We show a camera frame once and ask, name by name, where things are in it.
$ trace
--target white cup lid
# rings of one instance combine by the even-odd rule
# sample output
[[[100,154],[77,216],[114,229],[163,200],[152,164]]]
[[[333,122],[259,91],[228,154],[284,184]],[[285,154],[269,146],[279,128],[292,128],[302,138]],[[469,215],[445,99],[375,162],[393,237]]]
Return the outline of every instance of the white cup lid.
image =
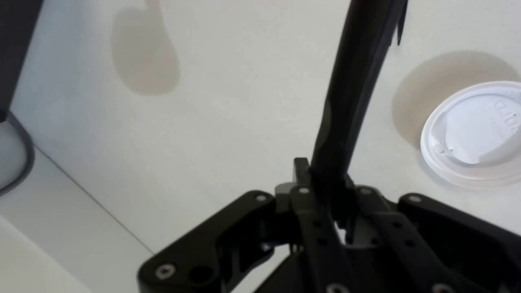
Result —
[[[422,154],[443,179],[492,187],[521,179],[521,83],[466,88],[427,118]]]

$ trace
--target white countertop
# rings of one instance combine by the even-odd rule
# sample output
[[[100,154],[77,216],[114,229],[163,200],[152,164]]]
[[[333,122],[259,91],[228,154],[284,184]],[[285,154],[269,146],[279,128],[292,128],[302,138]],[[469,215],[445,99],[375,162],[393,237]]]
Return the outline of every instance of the white countertop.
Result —
[[[48,0],[15,112],[36,143],[152,250],[310,156],[347,1]],[[412,0],[352,175],[521,232],[521,185],[458,190],[419,130],[450,92],[520,79],[521,1]]]

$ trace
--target black cable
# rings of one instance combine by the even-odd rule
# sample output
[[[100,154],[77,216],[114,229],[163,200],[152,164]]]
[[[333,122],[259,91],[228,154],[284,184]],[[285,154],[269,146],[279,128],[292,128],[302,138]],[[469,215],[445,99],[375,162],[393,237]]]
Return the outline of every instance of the black cable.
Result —
[[[33,146],[33,138],[28,133],[28,130],[20,123],[20,120],[15,117],[13,112],[10,112],[7,115],[7,120],[13,125],[13,128],[18,131],[23,146],[26,149],[26,162],[23,166],[23,169],[20,171],[20,174],[9,182],[7,185],[0,187],[0,195],[5,195],[7,192],[13,190],[17,185],[20,185],[33,171],[35,166],[35,146]]]

